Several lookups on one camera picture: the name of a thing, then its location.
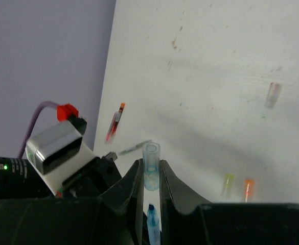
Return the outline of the yellow pen cap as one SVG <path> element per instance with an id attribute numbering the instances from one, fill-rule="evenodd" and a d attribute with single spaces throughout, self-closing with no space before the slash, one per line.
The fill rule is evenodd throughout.
<path id="1" fill-rule="evenodd" d="M 234 175 L 232 174 L 226 174 L 223 181 L 223 186 L 221 190 L 221 196 L 225 198 L 230 198 L 234 183 Z"/>

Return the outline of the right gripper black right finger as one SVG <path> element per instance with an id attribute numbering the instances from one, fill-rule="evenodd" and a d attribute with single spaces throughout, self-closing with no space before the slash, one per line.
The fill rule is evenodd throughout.
<path id="1" fill-rule="evenodd" d="M 163 244 L 299 244 L 299 204 L 211 203 L 159 167 Z"/>

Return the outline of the clear blue pen cap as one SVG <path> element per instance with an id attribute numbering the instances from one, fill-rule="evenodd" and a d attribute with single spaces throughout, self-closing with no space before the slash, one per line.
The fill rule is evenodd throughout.
<path id="1" fill-rule="evenodd" d="M 149 142 L 142 148 L 144 164 L 144 187 L 148 191 L 159 189 L 160 145 Z"/>

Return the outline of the orange pen cap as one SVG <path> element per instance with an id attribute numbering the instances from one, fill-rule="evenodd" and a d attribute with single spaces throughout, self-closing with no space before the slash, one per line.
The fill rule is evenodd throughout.
<path id="1" fill-rule="evenodd" d="M 254 179 L 244 180 L 243 200 L 245 203 L 250 202 L 254 196 L 256 182 Z"/>

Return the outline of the light blue highlighter pen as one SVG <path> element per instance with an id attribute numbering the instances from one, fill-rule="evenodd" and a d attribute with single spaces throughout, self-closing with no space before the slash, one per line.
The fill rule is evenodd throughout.
<path id="1" fill-rule="evenodd" d="M 149 204 L 147 211 L 147 229 L 150 245 L 160 245 L 159 219 L 153 204 Z"/>

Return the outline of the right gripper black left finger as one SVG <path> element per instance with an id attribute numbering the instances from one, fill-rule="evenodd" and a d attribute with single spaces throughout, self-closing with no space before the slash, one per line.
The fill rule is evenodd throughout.
<path id="1" fill-rule="evenodd" d="M 141 244 L 143 162 L 91 198 L 0 200 L 0 244 Z"/>

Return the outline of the small pale pen cap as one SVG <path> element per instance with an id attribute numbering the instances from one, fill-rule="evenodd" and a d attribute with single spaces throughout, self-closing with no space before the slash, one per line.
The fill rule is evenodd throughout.
<path id="1" fill-rule="evenodd" d="M 266 96 L 265 107 L 273 108 L 280 96 L 282 85 L 280 83 L 271 83 Z"/>

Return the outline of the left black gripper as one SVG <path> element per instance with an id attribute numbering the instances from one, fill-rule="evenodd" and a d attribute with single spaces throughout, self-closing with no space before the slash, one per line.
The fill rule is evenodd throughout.
<path id="1" fill-rule="evenodd" d="M 0 200 L 97 197 L 121 178 L 111 158 L 95 157 L 51 192 L 28 160 L 0 157 Z"/>

